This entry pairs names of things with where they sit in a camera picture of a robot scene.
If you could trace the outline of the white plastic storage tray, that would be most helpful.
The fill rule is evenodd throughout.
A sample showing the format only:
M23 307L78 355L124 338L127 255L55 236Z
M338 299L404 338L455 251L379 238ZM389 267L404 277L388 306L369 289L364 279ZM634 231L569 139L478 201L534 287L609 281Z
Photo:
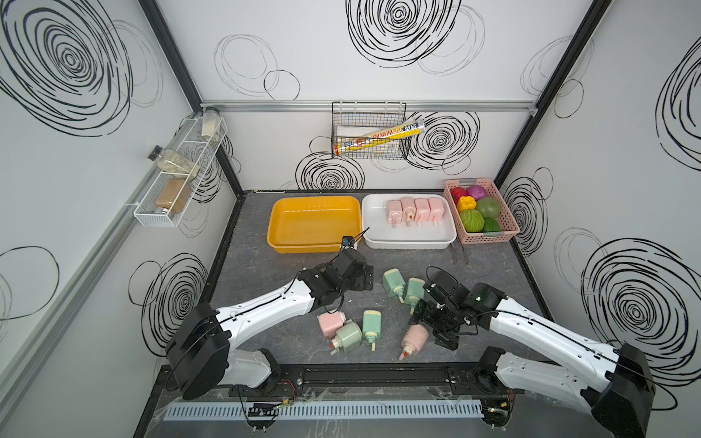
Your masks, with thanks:
M386 205L390 200L403 197L429 199L441 197L445 206L443 218L435 226L429 219L418 226L413 221L410 226L405 222L392 228L387 223ZM373 249L446 249L456 240L455 223L450 215L447 200L441 195L424 195L423 193L371 193L361 203L362 230L366 231L364 240Z

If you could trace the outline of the yellow plastic storage tray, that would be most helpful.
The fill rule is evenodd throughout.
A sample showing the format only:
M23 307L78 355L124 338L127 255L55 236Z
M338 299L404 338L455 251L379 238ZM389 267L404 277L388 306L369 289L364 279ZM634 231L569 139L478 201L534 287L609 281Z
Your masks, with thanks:
M361 233L361 204L352 196L288 197L275 202L267 242L279 254L336 253L343 237Z

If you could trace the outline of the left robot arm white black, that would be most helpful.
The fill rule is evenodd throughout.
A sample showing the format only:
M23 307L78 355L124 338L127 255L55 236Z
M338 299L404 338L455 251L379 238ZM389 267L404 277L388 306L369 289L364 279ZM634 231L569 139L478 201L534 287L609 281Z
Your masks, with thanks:
M221 386L274 392L282 371L272 353L239 346L288 319L334 304L348 291L373 287L374 267L348 247L331 261L304 268L286 285L255 299L216 310L208 302L201 303L165 348L171 382L186 401Z

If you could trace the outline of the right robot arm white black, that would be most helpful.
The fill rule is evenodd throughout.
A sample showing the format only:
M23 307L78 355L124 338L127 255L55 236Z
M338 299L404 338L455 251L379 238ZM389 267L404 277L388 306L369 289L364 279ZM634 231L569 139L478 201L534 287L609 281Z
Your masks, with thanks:
M438 270L414 304L411 323L431 328L436 343L456 350L463 326L518 341L547 358L520 359L499 348L480 361L505 387L567 403L616 437L644 437L655 400L655 381L642 350L593 341L528 310L503 291L484 283L466 288Z

